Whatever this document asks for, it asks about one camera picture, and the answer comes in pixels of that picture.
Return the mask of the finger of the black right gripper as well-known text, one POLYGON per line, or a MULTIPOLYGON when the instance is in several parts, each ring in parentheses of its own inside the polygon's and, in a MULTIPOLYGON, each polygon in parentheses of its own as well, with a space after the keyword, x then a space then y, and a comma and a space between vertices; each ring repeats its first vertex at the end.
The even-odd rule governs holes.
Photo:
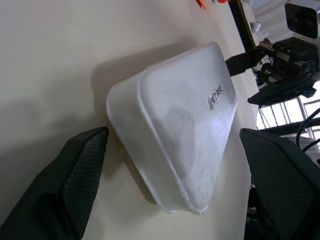
POLYGON ((231 77, 244 73, 248 69, 252 69, 265 57, 272 57, 274 50, 267 48, 255 48, 251 51, 244 52, 230 57, 225 61, 228 72, 231 77))
POLYGON ((270 83, 249 97, 247 102, 259 107, 271 106, 292 100, 299 96, 310 98, 314 95, 314 79, 297 76, 270 83))

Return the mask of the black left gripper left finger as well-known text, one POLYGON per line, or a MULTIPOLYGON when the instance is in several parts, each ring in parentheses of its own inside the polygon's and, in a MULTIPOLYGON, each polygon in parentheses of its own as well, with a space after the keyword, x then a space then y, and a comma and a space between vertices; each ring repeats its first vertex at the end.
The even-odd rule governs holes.
POLYGON ((80 240, 98 192, 109 129, 70 138, 0 227, 2 240, 80 240))

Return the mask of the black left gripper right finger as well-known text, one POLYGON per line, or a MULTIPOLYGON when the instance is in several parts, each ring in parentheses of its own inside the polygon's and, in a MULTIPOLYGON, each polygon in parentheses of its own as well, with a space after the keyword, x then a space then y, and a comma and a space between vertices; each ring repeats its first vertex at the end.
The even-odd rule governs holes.
POLYGON ((239 133, 257 195, 283 240, 320 238, 320 168, 291 140, 239 133))

